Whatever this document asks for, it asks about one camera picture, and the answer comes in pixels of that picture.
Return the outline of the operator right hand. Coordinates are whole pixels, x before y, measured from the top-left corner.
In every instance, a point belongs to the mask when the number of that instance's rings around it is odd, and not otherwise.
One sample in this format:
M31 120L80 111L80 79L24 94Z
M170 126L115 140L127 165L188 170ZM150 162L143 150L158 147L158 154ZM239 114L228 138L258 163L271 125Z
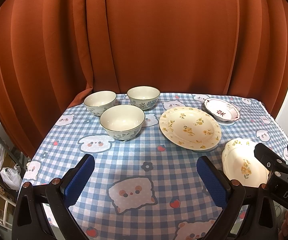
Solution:
M279 240L288 239L288 211L286 211L285 213L285 219L278 233L278 239Z

